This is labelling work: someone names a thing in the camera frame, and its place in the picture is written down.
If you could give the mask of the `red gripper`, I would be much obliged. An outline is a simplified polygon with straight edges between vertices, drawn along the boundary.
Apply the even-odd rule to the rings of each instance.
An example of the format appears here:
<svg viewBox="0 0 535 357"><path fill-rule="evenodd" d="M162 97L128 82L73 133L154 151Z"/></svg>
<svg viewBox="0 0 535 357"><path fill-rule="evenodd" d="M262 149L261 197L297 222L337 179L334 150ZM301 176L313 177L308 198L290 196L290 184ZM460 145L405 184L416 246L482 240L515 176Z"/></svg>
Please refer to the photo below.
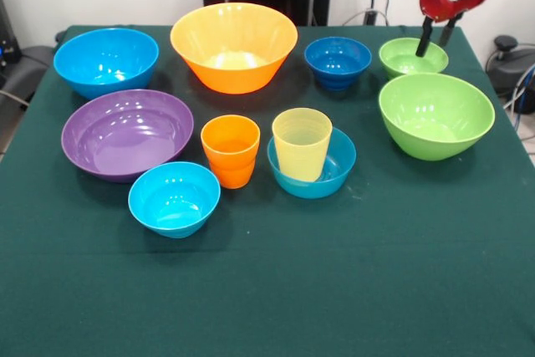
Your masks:
<svg viewBox="0 0 535 357"><path fill-rule="evenodd" d="M422 35L415 55L420 58L425 56L431 39L433 21L435 23L441 23L449 20L447 25L442 29L438 42L440 47L445 47L456 26L456 20L454 18L461 13L468 12L469 10L478 7L484 1L485 0L420 0L420 10L426 18L422 24Z"/></svg>

